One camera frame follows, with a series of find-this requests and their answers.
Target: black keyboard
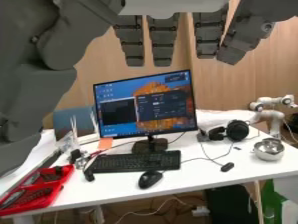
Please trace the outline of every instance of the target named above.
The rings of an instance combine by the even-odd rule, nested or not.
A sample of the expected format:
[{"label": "black keyboard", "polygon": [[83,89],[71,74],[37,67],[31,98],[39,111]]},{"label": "black keyboard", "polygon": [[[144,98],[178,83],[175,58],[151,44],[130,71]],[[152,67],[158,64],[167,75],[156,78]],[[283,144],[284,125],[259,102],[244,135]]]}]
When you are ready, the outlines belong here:
[{"label": "black keyboard", "polygon": [[179,170],[182,152],[166,151],[148,154],[100,155],[94,164],[94,173],[138,172],[148,170]]}]

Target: wooden wall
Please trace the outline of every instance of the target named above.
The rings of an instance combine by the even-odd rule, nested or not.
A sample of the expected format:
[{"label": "wooden wall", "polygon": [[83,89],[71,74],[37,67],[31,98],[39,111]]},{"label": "wooden wall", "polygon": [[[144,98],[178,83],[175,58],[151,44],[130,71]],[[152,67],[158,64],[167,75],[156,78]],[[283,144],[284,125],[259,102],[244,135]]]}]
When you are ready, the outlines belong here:
[{"label": "wooden wall", "polygon": [[[237,5],[239,0],[231,1],[228,24]],[[190,16],[188,20],[190,41],[195,46]],[[235,66],[216,59],[198,59],[195,48],[191,48],[191,57],[196,99],[202,108],[247,109],[259,97],[289,93],[296,94],[298,102],[298,18],[279,23],[271,37]]]},{"label": "wooden wall", "polygon": [[[228,23],[239,0],[231,1]],[[114,29],[96,38],[76,69],[78,81],[65,95],[58,108],[65,109],[94,104],[95,83],[192,69],[198,107],[202,109],[247,109],[260,96],[296,94],[298,102],[298,18],[279,23],[271,37],[249,52],[236,66],[196,56],[194,21],[190,14],[180,19],[179,36],[172,66],[154,65],[150,32],[146,29],[146,66],[130,68],[120,41]],[[53,127],[53,116],[45,121]]]}]

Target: red tray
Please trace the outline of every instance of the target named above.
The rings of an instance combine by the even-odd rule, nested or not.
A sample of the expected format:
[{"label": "red tray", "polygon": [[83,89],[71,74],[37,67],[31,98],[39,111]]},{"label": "red tray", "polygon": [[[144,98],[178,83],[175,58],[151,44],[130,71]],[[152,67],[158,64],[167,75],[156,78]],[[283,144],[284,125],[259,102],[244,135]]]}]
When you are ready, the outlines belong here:
[{"label": "red tray", "polygon": [[[63,184],[68,181],[74,173],[74,165],[62,167],[61,178],[55,178],[54,181],[45,181],[46,175],[57,175],[57,168],[41,169],[34,172],[22,182],[22,184],[9,193],[9,195],[0,200],[0,216],[13,215],[30,210],[49,207],[59,196],[63,190]],[[41,176],[35,180],[34,184],[26,185],[38,173]],[[9,198],[18,192],[21,192],[19,198],[11,203],[10,206],[2,208]]]}]

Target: monitor screen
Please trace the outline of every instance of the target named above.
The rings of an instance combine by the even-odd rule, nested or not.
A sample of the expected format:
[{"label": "monitor screen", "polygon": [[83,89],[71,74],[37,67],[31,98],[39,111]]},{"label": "monitor screen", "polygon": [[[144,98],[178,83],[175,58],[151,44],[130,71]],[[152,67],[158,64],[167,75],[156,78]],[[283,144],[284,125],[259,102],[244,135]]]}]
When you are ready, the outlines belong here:
[{"label": "monitor screen", "polygon": [[198,130],[190,70],[95,84],[102,137]]}]

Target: monitor stand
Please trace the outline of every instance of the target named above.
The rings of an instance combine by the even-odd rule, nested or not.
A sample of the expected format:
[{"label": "monitor stand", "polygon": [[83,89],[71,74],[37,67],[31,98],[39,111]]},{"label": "monitor stand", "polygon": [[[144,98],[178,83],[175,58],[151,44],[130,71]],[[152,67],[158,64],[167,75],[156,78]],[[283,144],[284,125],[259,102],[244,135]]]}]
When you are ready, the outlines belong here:
[{"label": "monitor stand", "polygon": [[148,136],[148,140],[138,141],[134,145],[134,153],[154,153],[166,151],[168,149],[168,139],[154,138],[152,135]]}]

